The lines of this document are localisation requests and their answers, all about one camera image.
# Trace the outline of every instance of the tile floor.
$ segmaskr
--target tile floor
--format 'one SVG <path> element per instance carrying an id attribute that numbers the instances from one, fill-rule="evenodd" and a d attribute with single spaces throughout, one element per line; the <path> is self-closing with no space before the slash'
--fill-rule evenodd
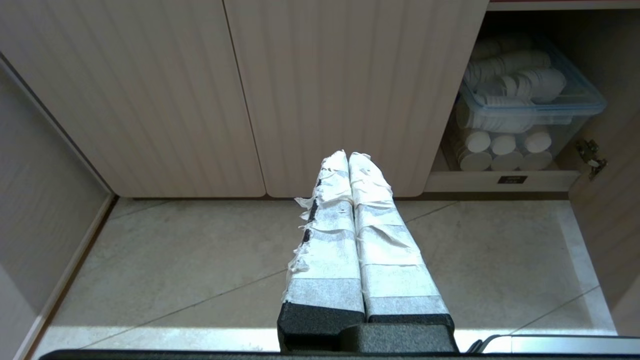
<path id="1" fill-rule="evenodd" d="M 566 201 L 398 202 L 460 349 L 615 334 Z M 59 348 L 278 351 L 293 201 L 120 199 L 34 358 Z"/>

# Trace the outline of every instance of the black label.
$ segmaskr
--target black label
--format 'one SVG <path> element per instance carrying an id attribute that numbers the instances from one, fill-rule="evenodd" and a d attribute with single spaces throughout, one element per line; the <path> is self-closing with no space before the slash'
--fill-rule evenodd
<path id="1" fill-rule="evenodd" d="M 522 184 L 527 179 L 524 175 L 500 176 L 499 184 Z"/>

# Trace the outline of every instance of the transparent container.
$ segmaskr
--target transparent container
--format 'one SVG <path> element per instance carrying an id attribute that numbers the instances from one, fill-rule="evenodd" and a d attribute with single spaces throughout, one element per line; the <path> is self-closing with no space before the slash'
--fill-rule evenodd
<path id="1" fill-rule="evenodd" d="M 515 69 L 513 59 L 535 65 Z M 486 131 L 492 147 L 484 152 L 495 162 L 487 170 L 510 168 L 520 155 L 523 161 L 516 169 L 548 168 L 585 122 L 607 106 L 600 92 L 540 35 L 531 35 L 530 49 L 470 61 L 460 95 L 452 117 L 456 142 L 469 143 L 464 138 L 469 129 Z M 512 141 L 510 136 L 518 154 L 505 156 L 496 149 L 505 149 L 498 145 Z"/>

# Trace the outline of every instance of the open cabinet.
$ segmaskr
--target open cabinet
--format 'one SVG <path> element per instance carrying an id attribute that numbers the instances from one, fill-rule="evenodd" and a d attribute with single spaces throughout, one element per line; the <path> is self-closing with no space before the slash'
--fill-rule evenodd
<path id="1" fill-rule="evenodd" d="M 426 192 L 567 192 L 580 176 L 558 156 L 606 100 L 549 40 L 548 14 L 487 14 Z"/>
<path id="2" fill-rule="evenodd" d="M 581 122 L 542 171 L 460 171 L 445 134 L 425 191 L 568 192 L 618 332 L 640 336 L 640 192 L 634 186 L 640 175 L 640 11 L 488 12 L 479 38 L 518 31 L 550 39 L 602 93 L 607 108 Z M 580 139 L 594 140 L 598 159 L 607 160 L 593 178 L 576 149 Z M 501 183 L 505 177 L 525 180 Z"/>

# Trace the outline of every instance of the cabinet door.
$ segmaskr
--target cabinet door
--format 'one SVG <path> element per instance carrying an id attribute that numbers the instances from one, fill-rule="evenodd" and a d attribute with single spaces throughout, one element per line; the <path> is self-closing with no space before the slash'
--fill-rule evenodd
<path id="1" fill-rule="evenodd" d="M 607 99 L 580 137 L 594 139 L 608 165 L 589 180 L 588 167 L 569 198 L 620 335 L 640 336 L 640 14 L 572 14 L 554 39 Z M 571 146 L 565 167 L 581 164 Z"/>
<path id="2" fill-rule="evenodd" d="M 339 149 L 422 193 L 487 0 L 225 5 L 269 195 L 310 195 Z"/>
<path id="3" fill-rule="evenodd" d="M 221 1 L 3 1 L 0 51 L 126 197 L 264 195 Z"/>

